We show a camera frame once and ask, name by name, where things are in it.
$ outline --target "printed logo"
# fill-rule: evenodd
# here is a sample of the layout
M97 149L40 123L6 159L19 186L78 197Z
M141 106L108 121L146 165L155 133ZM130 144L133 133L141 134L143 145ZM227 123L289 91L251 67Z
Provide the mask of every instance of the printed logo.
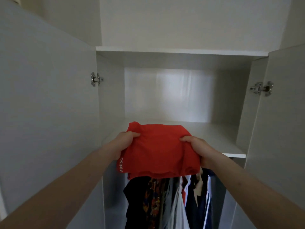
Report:
M120 159L120 171L123 172L123 158Z

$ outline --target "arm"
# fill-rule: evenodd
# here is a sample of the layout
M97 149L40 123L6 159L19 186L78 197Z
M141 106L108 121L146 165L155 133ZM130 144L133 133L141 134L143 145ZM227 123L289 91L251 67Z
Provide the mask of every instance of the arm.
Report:
M139 135L134 132L120 133L27 200L0 223L0 229L66 228L110 162L118 159L121 151Z
M251 176L206 141L185 136L202 157L201 166L211 169L222 181L257 229L305 228L305 211Z

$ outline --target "hand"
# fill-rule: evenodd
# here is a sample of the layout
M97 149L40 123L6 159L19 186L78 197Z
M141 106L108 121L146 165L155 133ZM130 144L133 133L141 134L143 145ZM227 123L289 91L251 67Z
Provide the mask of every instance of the hand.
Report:
M221 154L210 146L204 139L195 136L185 136L180 138L181 141L190 142L193 150L200 155L200 165L203 168L211 169L211 160L215 155Z
M137 132L120 132L115 139L109 142L109 146L113 151L113 160L120 158L121 151L131 145L134 137L139 137L141 134Z

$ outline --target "person's right hand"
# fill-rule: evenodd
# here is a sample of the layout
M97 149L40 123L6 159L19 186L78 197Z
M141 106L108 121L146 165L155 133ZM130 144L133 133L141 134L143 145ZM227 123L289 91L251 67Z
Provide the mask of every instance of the person's right hand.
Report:
M181 141L190 142L193 150L200 155L200 165L203 168L211 169L211 161L213 157L221 154L210 146L204 139L197 138L195 136L185 136L180 138Z

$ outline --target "folded red garment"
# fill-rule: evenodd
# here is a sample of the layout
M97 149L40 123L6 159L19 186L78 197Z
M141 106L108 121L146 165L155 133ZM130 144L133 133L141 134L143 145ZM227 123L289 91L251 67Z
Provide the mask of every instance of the folded red garment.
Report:
M128 179L140 176L170 178L199 173L200 157L188 142L191 136L181 125L140 125L129 123L127 131L139 132L132 144L122 151L116 169L129 173Z

